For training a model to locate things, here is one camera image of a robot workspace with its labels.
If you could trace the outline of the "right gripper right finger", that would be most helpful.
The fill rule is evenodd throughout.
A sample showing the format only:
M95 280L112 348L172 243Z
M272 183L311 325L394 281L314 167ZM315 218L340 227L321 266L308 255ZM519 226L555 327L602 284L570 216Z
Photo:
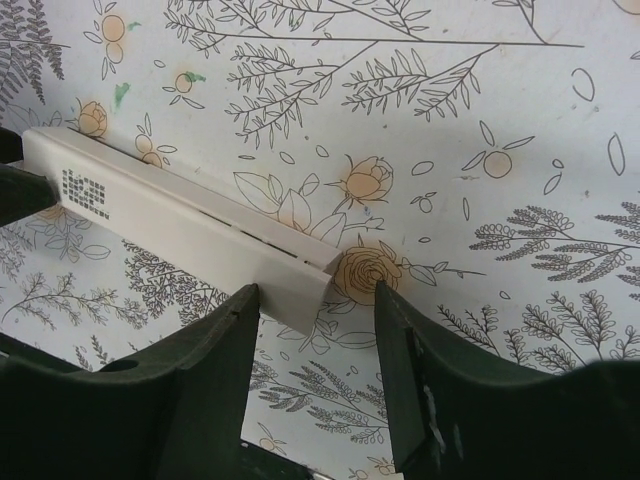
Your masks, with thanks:
M385 283L374 321L395 469L406 479L635 479L639 365L551 375L430 320Z

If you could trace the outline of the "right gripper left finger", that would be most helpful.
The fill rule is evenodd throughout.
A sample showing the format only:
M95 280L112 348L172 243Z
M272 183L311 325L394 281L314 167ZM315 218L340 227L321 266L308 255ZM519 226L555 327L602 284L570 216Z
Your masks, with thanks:
M5 479L308 479L246 443L260 292L91 372L1 339Z

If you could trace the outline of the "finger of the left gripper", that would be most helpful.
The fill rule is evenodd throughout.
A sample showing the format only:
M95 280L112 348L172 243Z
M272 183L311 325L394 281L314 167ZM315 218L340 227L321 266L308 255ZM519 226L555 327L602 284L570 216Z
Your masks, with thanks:
M22 138L1 128L1 226L29 217L58 203L48 179L14 166L23 159Z

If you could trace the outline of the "white remote control back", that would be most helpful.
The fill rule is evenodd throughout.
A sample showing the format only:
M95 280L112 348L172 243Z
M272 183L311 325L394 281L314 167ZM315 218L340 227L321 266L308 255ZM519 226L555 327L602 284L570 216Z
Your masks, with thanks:
M25 169L67 210L227 293L256 284L265 315L312 332L337 248L73 130L34 127L22 142Z

